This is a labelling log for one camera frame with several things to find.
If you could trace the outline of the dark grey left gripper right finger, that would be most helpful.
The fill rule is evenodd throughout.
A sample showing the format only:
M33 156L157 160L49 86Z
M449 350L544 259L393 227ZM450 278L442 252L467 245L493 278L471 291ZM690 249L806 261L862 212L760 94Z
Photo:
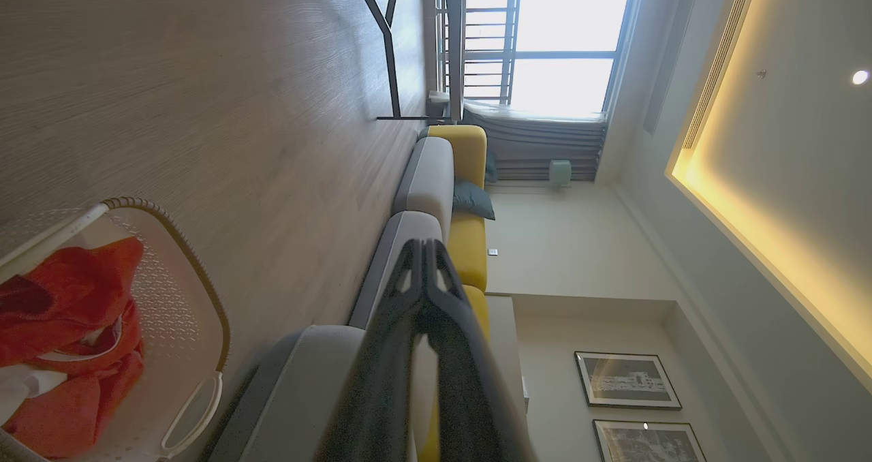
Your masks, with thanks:
M423 331L438 356L439 459L535 461L489 341L440 241L423 244L423 280Z

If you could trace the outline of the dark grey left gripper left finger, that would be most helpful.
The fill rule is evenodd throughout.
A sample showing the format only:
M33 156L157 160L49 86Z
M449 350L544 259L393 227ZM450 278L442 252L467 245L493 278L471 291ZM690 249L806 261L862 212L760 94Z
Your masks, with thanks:
M319 443L321 461L405 461L424 241L406 241Z

